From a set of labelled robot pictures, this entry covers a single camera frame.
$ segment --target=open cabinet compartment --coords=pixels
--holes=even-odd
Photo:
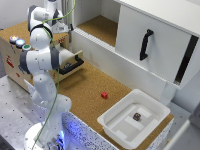
[[[114,0],[79,0],[74,26],[115,47],[121,4]]]

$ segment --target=white cabinet door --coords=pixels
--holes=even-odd
[[[148,29],[154,34],[148,38],[148,57],[140,61],[142,42]],[[121,6],[116,52],[172,83],[190,38],[186,32]]]

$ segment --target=drawer handle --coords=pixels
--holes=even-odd
[[[77,67],[79,67],[80,65],[82,65],[84,63],[84,61],[78,57],[78,55],[75,56],[75,60],[77,61],[74,65],[64,68],[64,69],[59,69],[59,73],[62,75],[65,75],[67,73],[69,73],[70,71],[76,69]]]
[[[148,37],[151,36],[152,34],[153,34],[153,31],[148,29],[147,33],[145,34],[145,36],[143,38],[142,49],[140,52],[140,60],[141,61],[148,57],[148,55],[145,52],[146,52],[147,44],[148,44]]]

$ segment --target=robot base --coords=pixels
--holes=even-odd
[[[40,129],[42,128],[42,123],[38,123],[38,124],[35,124],[34,126],[32,126],[27,132],[26,132],[26,135],[25,135],[25,138],[24,138],[24,150],[32,150],[32,147],[35,143],[35,137],[37,136],[38,132],[40,131]],[[63,134],[63,141],[64,141],[64,147],[66,150],[66,148],[68,147],[69,143],[70,143],[70,138],[69,137],[64,137],[64,134]],[[46,144],[46,145],[42,145],[40,144],[40,142],[38,141],[33,150],[57,150],[57,148],[55,146],[51,147],[49,149],[49,146]]]

